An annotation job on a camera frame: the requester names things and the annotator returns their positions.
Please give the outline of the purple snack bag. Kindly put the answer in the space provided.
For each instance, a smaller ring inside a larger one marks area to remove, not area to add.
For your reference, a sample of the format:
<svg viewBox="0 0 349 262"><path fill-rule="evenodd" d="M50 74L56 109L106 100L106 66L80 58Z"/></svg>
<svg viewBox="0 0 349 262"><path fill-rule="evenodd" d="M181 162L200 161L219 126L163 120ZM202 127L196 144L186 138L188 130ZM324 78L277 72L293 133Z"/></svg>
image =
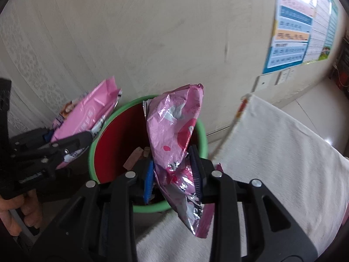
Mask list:
<svg viewBox="0 0 349 262"><path fill-rule="evenodd" d="M112 76L97 85L93 91L70 101L53 122L52 142L68 138L85 131L96 138L106 119L116 108L122 90Z"/></svg>

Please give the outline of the pink foil wrapper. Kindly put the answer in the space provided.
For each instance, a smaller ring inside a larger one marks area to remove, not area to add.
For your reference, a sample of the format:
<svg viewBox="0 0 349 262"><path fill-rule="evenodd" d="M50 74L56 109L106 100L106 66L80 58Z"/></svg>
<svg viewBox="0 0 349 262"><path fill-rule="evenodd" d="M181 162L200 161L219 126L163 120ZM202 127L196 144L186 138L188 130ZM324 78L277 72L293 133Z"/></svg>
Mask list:
<svg viewBox="0 0 349 262"><path fill-rule="evenodd" d="M143 101L154 176L180 220L198 238L208 236L213 204L203 204L195 190L189 142L198 121L204 87L187 84Z"/></svg>

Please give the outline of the green red trash bin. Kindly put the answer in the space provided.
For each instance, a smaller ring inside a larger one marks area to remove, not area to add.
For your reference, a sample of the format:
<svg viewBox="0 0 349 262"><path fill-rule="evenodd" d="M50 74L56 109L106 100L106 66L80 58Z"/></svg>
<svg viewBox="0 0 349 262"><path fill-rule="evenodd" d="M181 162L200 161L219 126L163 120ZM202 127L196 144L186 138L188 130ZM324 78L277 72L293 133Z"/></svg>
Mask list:
<svg viewBox="0 0 349 262"><path fill-rule="evenodd" d="M123 167L131 153L138 147L149 145L143 101L155 98L147 95L116 109L105 121L88 155L90 178L97 183L107 183L124 174Z"/></svg>

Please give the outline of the white towel table cover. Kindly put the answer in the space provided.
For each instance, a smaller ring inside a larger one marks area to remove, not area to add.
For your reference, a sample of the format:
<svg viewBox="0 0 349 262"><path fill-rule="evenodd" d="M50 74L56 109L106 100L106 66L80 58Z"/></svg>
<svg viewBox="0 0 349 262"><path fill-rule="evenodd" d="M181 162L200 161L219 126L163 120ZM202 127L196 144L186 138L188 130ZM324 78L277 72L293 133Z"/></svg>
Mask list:
<svg viewBox="0 0 349 262"><path fill-rule="evenodd" d="M315 261L348 207L348 160L268 102L245 98L214 163L235 182L241 261ZM208 238L174 214L137 243L140 261L210 261Z"/></svg>

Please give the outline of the red container on shelf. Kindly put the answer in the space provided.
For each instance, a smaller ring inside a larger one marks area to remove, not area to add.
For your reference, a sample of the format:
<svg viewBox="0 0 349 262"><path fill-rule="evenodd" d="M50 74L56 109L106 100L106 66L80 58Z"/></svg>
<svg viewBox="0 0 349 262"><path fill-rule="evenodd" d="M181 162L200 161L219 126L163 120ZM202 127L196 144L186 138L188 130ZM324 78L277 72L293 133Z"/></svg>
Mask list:
<svg viewBox="0 0 349 262"><path fill-rule="evenodd" d="M338 69L338 87L341 90L348 88L348 70Z"/></svg>

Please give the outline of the dark bedside shelf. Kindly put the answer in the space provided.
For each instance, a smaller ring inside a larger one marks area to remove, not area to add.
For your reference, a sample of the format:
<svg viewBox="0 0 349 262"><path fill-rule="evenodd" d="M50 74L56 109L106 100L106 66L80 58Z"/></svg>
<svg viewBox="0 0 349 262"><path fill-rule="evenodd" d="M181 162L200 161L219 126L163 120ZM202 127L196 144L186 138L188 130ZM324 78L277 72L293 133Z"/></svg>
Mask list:
<svg viewBox="0 0 349 262"><path fill-rule="evenodd" d="M343 37L341 45L340 45L340 51L338 53L338 56L332 65L331 73L330 73L330 79L333 80L338 87L338 69L343 68L346 70L349 70L348 64L348 33ZM339 87L338 89L348 98L348 88L341 90Z"/></svg>

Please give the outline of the white single wall socket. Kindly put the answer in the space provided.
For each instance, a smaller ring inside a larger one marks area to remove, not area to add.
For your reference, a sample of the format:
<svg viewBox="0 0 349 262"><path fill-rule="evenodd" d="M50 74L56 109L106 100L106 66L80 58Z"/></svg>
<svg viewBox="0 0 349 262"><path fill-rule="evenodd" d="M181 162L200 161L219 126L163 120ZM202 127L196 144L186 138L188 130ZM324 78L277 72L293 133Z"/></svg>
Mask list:
<svg viewBox="0 0 349 262"><path fill-rule="evenodd" d="M272 78L273 78L272 73L266 73L258 76L252 88L252 92L257 92L257 91L266 89L269 86Z"/></svg>

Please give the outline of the white double wall socket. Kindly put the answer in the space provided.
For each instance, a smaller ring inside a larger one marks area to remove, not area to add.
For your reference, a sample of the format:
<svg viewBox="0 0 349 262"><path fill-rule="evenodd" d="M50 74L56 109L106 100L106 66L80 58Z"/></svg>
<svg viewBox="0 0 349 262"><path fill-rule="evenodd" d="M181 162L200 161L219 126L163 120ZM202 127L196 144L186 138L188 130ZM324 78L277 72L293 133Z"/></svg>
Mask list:
<svg viewBox="0 0 349 262"><path fill-rule="evenodd" d="M282 70L279 73L279 76L277 78L275 85L279 85L279 84L285 83L287 81L291 81L295 76L295 72L296 72L295 67L291 67L291 68Z"/></svg>

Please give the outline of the white character wall chart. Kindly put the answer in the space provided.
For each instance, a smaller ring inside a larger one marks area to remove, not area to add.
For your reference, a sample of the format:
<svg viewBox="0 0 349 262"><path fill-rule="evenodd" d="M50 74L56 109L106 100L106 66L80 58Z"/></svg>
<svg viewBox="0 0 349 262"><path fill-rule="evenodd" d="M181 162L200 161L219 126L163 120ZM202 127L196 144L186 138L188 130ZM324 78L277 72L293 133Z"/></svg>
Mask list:
<svg viewBox="0 0 349 262"><path fill-rule="evenodd" d="M303 63L309 63L319 59L325 44L331 11L331 0L317 0L311 36L303 58Z"/></svg>

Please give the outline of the green illustrated wall poster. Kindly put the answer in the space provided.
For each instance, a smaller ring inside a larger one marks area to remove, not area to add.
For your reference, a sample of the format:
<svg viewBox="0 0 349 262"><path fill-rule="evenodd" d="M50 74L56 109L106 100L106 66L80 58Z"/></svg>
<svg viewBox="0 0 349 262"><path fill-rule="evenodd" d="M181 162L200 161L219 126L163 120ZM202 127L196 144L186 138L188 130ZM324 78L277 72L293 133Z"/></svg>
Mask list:
<svg viewBox="0 0 349 262"><path fill-rule="evenodd" d="M338 6L336 5L334 0L330 0L331 2L331 15L330 15L330 21L328 24L327 34L325 38L325 43L323 45L321 54L319 55L320 60L325 60L329 57L332 45L335 38L335 33L337 30L337 21L338 21Z"/></svg>

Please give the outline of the blue pinyin wall poster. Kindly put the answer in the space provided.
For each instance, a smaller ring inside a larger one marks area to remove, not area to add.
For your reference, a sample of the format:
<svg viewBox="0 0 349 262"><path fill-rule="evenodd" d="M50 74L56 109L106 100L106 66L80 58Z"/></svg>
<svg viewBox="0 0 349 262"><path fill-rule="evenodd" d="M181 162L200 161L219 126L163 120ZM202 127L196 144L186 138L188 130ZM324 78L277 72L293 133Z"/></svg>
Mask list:
<svg viewBox="0 0 349 262"><path fill-rule="evenodd" d="M263 73L302 63L311 37L317 0L276 0L274 28Z"/></svg>

